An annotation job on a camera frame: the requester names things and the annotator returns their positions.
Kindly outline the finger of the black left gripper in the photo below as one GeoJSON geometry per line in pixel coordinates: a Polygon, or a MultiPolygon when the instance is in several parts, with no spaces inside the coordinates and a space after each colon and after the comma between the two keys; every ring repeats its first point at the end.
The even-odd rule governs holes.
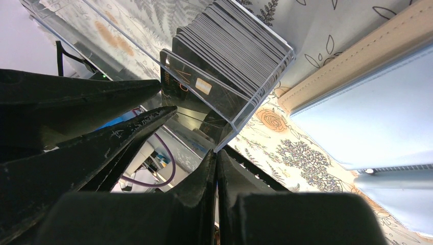
{"type": "Polygon", "coordinates": [[[2,163],[1,244],[32,228],[64,193],[81,189],[133,140],[154,133],[176,112],[176,106],[156,108],[59,149],[2,163]]]}
{"type": "Polygon", "coordinates": [[[1,145],[48,149],[153,98],[158,80],[100,81],[1,70],[1,145]]]}

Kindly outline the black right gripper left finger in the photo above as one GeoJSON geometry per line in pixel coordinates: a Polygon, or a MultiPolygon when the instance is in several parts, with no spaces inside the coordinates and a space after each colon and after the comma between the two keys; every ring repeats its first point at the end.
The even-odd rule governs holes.
{"type": "Polygon", "coordinates": [[[34,244],[213,244],[216,155],[166,192],[71,192],[34,244]]]}

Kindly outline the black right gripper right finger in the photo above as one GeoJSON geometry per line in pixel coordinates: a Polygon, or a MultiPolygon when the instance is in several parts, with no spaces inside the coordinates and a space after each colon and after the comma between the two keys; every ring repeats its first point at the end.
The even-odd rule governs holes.
{"type": "Polygon", "coordinates": [[[226,151],[216,164],[221,244],[386,244],[358,195],[266,191],[226,151]]]}

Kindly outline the stack of credit cards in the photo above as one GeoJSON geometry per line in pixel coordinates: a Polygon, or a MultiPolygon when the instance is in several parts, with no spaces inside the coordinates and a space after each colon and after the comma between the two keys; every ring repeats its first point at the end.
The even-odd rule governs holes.
{"type": "Polygon", "coordinates": [[[192,90],[227,118],[252,110],[286,72],[294,50],[234,1],[213,1],[179,27],[162,64],[182,82],[169,95],[192,90]]]}

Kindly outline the beige leather card holder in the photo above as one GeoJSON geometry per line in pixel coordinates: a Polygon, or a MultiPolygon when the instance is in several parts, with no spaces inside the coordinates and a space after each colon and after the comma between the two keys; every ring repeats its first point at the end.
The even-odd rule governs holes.
{"type": "Polygon", "coordinates": [[[278,101],[355,187],[432,240],[432,1],[412,1],[278,101]]]}

